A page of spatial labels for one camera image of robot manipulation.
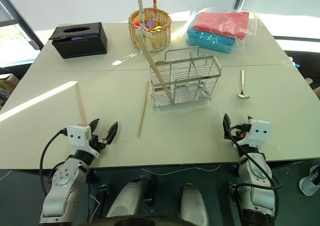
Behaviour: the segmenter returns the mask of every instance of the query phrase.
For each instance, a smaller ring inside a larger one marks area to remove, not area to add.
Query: floor
[[[299,179],[306,176],[309,168],[316,164],[320,165],[320,160],[308,160],[273,168],[273,174],[281,180],[283,185],[279,191],[280,208],[275,221],[276,225],[313,226],[319,224],[317,208],[320,206],[320,192],[306,197],[297,187]],[[216,165],[201,167],[214,169]],[[184,168],[188,167],[170,166],[148,169],[156,173],[166,173]],[[7,172],[7,170],[1,170],[0,178]],[[110,201],[106,205],[106,211],[128,181],[141,175],[150,175],[139,168],[109,169],[97,171],[95,174],[100,177],[100,182],[93,184],[93,195],[102,183],[109,183],[111,187]],[[202,193],[211,225],[240,225],[237,207],[231,201],[228,191],[229,183],[238,181],[235,165],[222,165],[213,172],[191,169],[167,176],[157,176],[155,204],[153,207],[142,205],[140,213],[176,217],[179,209],[179,189],[186,182],[190,182]],[[44,196],[37,175],[12,171],[0,181],[0,224],[5,226],[37,225],[43,200]],[[85,185],[80,195],[79,207],[74,220],[75,226],[85,222],[87,211],[88,191]]]

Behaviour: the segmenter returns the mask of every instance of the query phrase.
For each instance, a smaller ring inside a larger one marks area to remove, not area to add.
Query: basket handle
[[[144,7],[142,0],[138,0],[139,4],[139,17],[140,17],[140,30],[142,33],[145,31],[145,20],[144,20]],[[157,9],[157,0],[153,0],[153,8]]]

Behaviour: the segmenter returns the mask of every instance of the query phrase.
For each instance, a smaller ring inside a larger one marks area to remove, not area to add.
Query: red towel
[[[197,31],[243,40],[249,22],[249,12],[241,13],[208,13],[201,12],[193,23]]]

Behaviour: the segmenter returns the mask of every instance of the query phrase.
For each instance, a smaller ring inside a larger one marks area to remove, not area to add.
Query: white cable
[[[190,169],[198,169],[198,170],[202,170],[202,171],[205,171],[205,172],[213,172],[213,171],[216,171],[220,168],[221,165],[219,165],[218,167],[216,167],[215,169],[211,169],[211,170],[207,170],[207,169],[203,169],[203,168],[200,168],[200,167],[190,167],[190,168],[185,168],[185,169],[181,169],[181,170],[177,170],[177,171],[173,171],[173,172],[168,172],[168,173],[155,173],[155,172],[151,172],[149,170],[146,170],[144,168],[140,168],[141,170],[145,171],[145,172],[148,172],[148,173],[151,173],[151,174],[154,174],[156,176],[167,176],[169,174],[173,174],[173,173],[176,173],[176,172],[182,172],[182,171],[187,171],[187,170],[190,170]]]
[[[96,213],[96,211],[97,211],[97,209],[99,208],[99,206],[100,206],[100,202],[95,198],[95,197],[93,197],[92,196],[92,194],[90,194],[90,196],[97,202],[97,204],[98,204],[98,206],[95,208],[95,210],[93,211],[93,213],[92,213],[92,216],[91,216],[91,218],[90,218],[90,221],[92,221],[92,219],[93,219],[93,217],[94,217],[94,215],[95,215],[95,213]]]
[[[10,173],[11,173],[11,171],[9,171],[5,176],[3,176],[2,178],[0,178],[0,181],[1,181],[2,179],[4,179],[5,177],[7,177]]]

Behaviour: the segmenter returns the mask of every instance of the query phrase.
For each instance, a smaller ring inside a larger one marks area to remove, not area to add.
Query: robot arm
[[[259,152],[269,137],[271,124],[249,117],[248,124],[230,128],[230,119],[225,114],[223,128],[225,139],[234,142],[240,156],[238,172],[242,183],[231,185],[230,190],[237,202],[241,224],[273,226],[277,187],[271,181],[272,172],[264,154]],[[232,129],[238,129],[236,136],[231,134]]]
[[[72,225],[90,165],[98,159],[100,151],[111,144],[118,129],[116,122],[106,139],[100,140],[91,134],[97,124],[98,119],[89,126],[76,125],[66,129],[68,141],[76,152],[53,175],[51,190],[44,199],[40,225]]]

